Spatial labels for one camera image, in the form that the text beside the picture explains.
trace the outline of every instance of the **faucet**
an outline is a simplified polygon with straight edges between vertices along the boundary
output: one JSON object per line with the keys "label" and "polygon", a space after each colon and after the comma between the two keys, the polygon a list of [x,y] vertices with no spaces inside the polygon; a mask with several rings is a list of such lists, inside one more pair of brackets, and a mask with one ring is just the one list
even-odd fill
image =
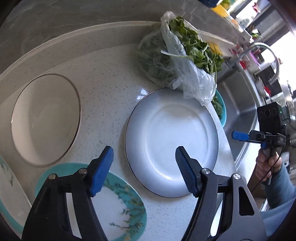
{"label": "faucet", "polygon": [[228,67],[233,68],[238,62],[241,61],[241,59],[243,57],[245,57],[250,51],[253,51],[255,49],[259,49],[259,48],[264,48],[264,49],[268,49],[272,55],[274,56],[275,60],[276,60],[276,72],[274,74],[274,76],[268,81],[270,85],[272,85],[279,77],[279,59],[276,57],[275,53],[271,50],[271,48],[264,43],[254,43],[252,44],[250,47],[248,47],[244,52],[242,52],[239,55],[234,55],[232,56],[230,59],[228,59],[226,61]]}

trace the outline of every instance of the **metal bolt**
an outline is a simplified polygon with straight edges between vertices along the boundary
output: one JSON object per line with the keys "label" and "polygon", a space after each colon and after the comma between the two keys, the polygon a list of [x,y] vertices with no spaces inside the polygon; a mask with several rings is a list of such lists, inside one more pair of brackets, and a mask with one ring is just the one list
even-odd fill
{"label": "metal bolt", "polygon": [[238,174],[238,173],[234,173],[234,174],[233,174],[233,177],[234,177],[236,180],[239,180],[239,179],[240,179],[240,174]]}
{"label": "metal bolt", "polygon": [[203,168],[202,173],[208,175],[211,171],[208,168]]}
{"label": "metal bolt", "polygon": [[86,174],[87,173],[87,169],[86,168],[81,168],[78,171],[80,174]]}
{"label": "metal bolt", "polygon": [[53,180],[53,179],[56,178],[56,176],[57,176],[57,175],[55,175],[54,173],[52,173],[52,174],[50,174],[50,175],[48,176],[48,179],[49,179],[49,180]]}

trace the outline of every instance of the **blue sleeve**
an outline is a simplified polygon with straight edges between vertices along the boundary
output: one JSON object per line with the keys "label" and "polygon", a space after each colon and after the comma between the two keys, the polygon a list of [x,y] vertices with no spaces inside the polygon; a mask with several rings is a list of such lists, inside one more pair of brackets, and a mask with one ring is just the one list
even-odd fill
{"label": "blue sleeve", "polygon": [[271,209],[296,197],[296,187],[292,184],[284,164],[278,172],[272,174],[270,185],[267,185],[267,182],[262,182],[262,184]]}

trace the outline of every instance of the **human hand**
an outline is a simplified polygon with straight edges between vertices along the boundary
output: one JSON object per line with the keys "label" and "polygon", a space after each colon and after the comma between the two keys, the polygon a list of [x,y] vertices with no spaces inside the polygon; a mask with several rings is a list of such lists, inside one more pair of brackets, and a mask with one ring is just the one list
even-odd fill
{"label": "human hand", "polygon": [[[275,156],[270,157],[268,162],[266,161],[266,157],[262,152],[262,149],[259,150],[258,157],[256,158],[256,176],[261,180],[265,174],[268,172],[268,174],[264,177],[262,180],[263,182],[266,181],[270,176],[271,172],[269,171],[272,165],[276,162],[276,160],[279,158],[278,153],[276,153]],[[278,172],[281,169],[281,164],[283,160],[279,158],[277,163],[273,167],[273,172]]]}

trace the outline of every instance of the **stainless steel sink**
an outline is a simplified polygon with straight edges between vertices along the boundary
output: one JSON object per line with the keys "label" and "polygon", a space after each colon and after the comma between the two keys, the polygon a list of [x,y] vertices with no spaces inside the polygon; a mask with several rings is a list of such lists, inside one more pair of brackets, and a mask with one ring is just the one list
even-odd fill
{"label": "stainless steel sink", "polygon": [[224,100],[227,113],[224,131],[236,164],[243,157],[248,143],[233,140],[231,133],[249,133],[258,122],[256,109],[260,104],[250,78],[251,75],[243,70],[229,69],[226,65],[223,65],[217,77],[217,89]]}

